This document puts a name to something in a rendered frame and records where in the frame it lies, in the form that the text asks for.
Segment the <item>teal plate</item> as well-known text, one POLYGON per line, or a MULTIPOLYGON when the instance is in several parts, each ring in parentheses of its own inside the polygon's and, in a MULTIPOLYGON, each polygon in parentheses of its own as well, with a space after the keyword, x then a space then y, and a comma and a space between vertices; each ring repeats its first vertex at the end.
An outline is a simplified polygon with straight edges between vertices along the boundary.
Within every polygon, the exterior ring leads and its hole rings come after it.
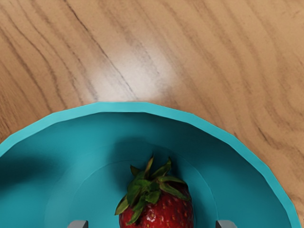
POLYGON ((194 228, 302 228, 271 170, 233 135, 150 103, 94 103, 57 112, 0 143, 0 228, 119 228, 130 166, 172 160, 189 186, 194 228))

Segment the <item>red strawberry with green leaves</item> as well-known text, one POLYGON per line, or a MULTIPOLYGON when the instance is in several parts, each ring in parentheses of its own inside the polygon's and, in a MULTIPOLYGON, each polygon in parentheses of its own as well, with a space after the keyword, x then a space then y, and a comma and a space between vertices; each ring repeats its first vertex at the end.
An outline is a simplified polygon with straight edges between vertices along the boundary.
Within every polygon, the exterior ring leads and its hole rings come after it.
POLYGON ((133 180, 118 203, 115 215, 119 228, 194 228, 192 197, 187 183, 169 174, 172 161, 151 171, 130 166, 133 180))

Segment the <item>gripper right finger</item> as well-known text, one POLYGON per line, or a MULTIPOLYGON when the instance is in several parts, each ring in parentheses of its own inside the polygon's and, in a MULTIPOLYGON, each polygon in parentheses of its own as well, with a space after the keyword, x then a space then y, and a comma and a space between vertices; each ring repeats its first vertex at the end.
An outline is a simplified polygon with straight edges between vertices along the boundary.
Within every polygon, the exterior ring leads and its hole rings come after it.
POLYGON ((217 220, 215 228, 237 228, 236 224, 230 220, 217 220))

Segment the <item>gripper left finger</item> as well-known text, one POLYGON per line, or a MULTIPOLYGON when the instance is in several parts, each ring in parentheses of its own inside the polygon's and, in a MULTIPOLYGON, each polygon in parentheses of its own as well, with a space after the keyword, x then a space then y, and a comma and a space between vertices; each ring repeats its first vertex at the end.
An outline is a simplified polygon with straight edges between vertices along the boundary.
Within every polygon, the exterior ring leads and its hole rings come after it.
POLYGON ((74 220, 70 222, 67 228, 88 228, 87 220, 74 220))

